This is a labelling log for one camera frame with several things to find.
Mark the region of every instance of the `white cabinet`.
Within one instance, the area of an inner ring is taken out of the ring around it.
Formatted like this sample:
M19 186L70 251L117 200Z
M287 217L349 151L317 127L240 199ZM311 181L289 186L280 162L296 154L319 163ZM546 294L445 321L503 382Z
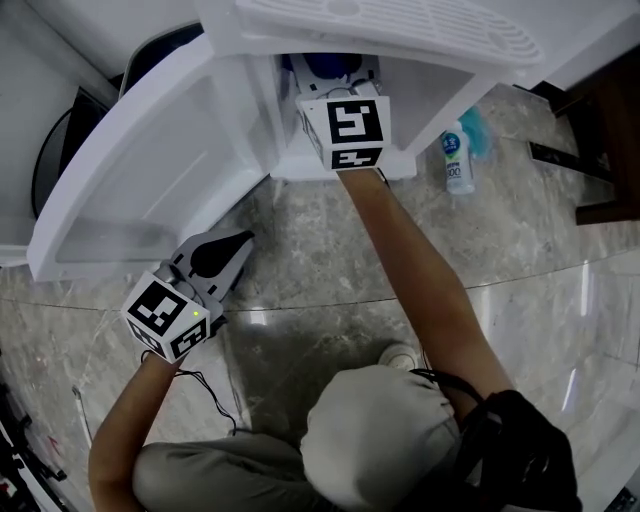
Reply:
M524 24L481 1L195 3L205 35L124 95L55 187L27 252L35 279L148 269L269 174L335 179L302 131L282 54L379 57L393 142L380 166L391 179L414 176L444 129L544 54Z

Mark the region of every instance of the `gray marble tile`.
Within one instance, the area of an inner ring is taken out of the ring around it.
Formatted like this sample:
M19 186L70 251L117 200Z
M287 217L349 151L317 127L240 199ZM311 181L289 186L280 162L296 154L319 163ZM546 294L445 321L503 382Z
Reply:
M291 442L339 371L375 364L393 342L417 340L397 301L230 315L230 372L257 431Z
M640 249L630 250L591 264L600 274L640 276Z
M34 421L45 445L55 440L57 463L86 501L89 448L71 387L86 364L100 311L0 302L2 375Z
M0 297L3 299L59 306L70 289L70 281L34 282L26 265L0 269Z
M596 347L605 355L638 365L640 278L593 274Z
M610 184L571 169L539 162L535 165L548 190L558 268L606 258L640 245L640 222L576 225L578 206L615 198Z
M437 144L425 158L424 172L392 187L466 287L556 269L543 177L524 143L496 139L489 160L473 161L476 192L466 196L446 192Z
M76 279L61 302L62 306L88 309L120 310L140 275L104 279Z
M210 340L196 349L184 369L201 370L223 406L234 410L233 395L219 341ZM118 396L140 366L144 347L135 341L118 312L108 312L96 331L85 371L78 382L83 393L92 432L100 426ZM173 382L149 441L193 441L224 437L230 429L221 418L211 396L192 377Z
M549 204L524 143L497 139L476 162L475 194L444 189L438 144L419 176L393 190L466 286L555 268ZM287 308L393 298L386 276L339 183L263 182L222 225L256 233L256 251L229 309Z
M525 396L567 434L581 475L626 425L636 379L635 366L593 353Z
M468 290L489 344L520 391L550 381L594 350L582 270Z
M229 309L287 308L393 296L351 200L337 182L261 183L221 226L256 234Z
M556 119L543 98L498 84L476 106L497 137L536 142L578 154L568 119Z

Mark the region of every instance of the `wire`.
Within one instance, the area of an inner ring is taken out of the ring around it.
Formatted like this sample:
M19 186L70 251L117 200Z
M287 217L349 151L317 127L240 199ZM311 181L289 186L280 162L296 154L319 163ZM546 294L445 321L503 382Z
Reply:
M411 373L420 375L421 377L424 377L431 382L439 384L441 387L444 386L447 388L453 388L457 389L458 391L462 391L463 393L466 393L471 398L473 398L477 404L481 404L484 402L484 398L480 396L480 393L478 393L471 384L455 375L439 372L437 370L424 370L421 368L417 370L411 370Z
M145 350L142 355L140 356L140 364L142 364L145 360L145 357L147 356L147 354L150 354L151 352L153 352L152 350ZM202 372L192 372L189 370L178 370L176 372L176 377L193 377L194 379L196 379L200 385L206 389L209 394L211 395L211 398L213 398L213 402L216 404L216 409L218 409L218 412L220 413L220 416L223 416L225 418L228 418L229 420L231 420L231 424L233 425L233 427L231 428L231 435L235 436L237 431L238 431L238 424L236 423L236 420L233 416L231 416L231 414L229 414L229 412L227 412L227 410L222 406L222 404L218 401L218 397L216 396L216 394L213 392L213 389L211 389L211 386L209 386L209 383L207 382L207 379L204 378L204 375L202 374Z
M389 185L389 180L382 172L382 169L380 169L380 167L376 167L376 171L378 171L378 174L380 174L380 177L382 178L382 181L384 181L384 184L387 186L387 188L391 188L391 185Z

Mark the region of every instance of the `plastic bottle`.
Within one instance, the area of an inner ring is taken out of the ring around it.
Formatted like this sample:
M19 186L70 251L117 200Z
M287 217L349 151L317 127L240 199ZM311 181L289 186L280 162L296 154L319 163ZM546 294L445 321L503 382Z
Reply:
M471 194L476 190L469 160L469 137L460 121L442 134L442 148L447 171L447 191L450 194Z

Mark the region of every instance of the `forearm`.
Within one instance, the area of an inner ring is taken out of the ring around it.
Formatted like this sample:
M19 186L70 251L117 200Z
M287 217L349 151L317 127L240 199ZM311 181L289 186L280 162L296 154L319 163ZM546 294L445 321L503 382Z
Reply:
M453 269L375 171L339 174L433 368L464 377L484 396L508 389Z
M127 384L93 441L89 483L94 494L100 486L130 485L136 458L177 369L149 354Z

